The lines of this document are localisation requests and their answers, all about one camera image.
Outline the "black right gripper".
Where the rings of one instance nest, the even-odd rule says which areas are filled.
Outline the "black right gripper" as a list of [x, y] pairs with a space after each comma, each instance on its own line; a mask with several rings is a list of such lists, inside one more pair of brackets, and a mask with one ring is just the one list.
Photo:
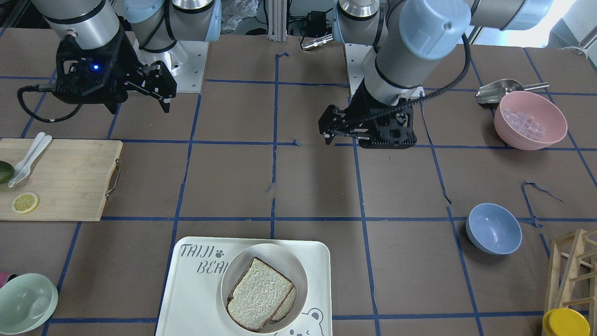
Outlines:
[[75, 31], [68, 29], [58, 45], [56, 64], [52, 94], [78, 108], [99, 104], [115, 113], [117, 104], [133, 90], [154, 98], [164, 113], [170, 113], [170, 100], [177, 93], [170, 68], [162, 60], [143, 66], [122, 26], [107, 44], [95, 49], [83, 49]]

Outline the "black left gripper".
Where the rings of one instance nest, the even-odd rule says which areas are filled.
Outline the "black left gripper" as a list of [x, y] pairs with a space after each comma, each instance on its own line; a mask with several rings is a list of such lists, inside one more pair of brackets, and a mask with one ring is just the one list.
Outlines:
[[396, 105], [382, 104], [365, 86], [358, 87], [346, 109], [328, 105], [318, 127], [326, 145], [339, 136], [354, 138], [369, 149], [406, 149], [417, 143], [412, 101], [399, 98]]

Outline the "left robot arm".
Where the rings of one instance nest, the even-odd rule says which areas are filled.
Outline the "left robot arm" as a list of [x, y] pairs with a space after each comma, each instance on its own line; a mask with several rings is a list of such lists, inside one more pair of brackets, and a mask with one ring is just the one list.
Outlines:
[[[405, 149], [417, 142], [413, 107], [435, 98], [465, 78], [471, 49], [470, 25], [501, 30], [535, 27], [550, 11], [551, 0], [337, 0], [333, 38], [345, 44], [370, 45], [364, 78], [347, 108], [329, 105], [318, 121], [330, 145], [350, 137], [361, 147]], [[430, 94], [419, 85], [463, 43], [465, 61], [456, 79]]]

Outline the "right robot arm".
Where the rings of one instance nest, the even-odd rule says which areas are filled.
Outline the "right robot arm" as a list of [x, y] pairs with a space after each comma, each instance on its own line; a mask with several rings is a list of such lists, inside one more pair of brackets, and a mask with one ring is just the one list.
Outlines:
[[[34, 0], [34, 6], [60, 37], [56, 82], [18, 90], [21, 108], [43, 123], [73, 117], [83, 105], [103, 105], [116, 113], [131, 91], [154, 98], [164, 113], [178, 92], [191, 57], [182, 42], [217, 41], [221, 32], [219, 0], [126, 0], [125, 19], [133, 44], [108, 0]], [[75, 108], [45, 119], [24, 104], [26, 92], [50, 92]]]

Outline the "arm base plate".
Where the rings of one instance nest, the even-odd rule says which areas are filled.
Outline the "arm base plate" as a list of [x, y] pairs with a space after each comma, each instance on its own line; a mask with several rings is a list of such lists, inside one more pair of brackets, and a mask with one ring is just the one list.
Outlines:
[[382, 79], [376, 68], [376, 53], [371, 45], [345, 44], [346, 69], [349, 77], [350, 96], [354, 96], [361, 83], [382, 104], [392, 105], [399, 98], [422, 98], [426, 96], [422, 85], [411, 89], [399, 89]]
[[202, 91], [209, 42], [178, 41], [172, 49], [163, 53], [149, 53], [140, 50], [139, 45], [135, 40], [133, 47], [141, 63], [151, 65], [161, 60], [170, 68], [177, 82], [177, 93], [199, 94]]

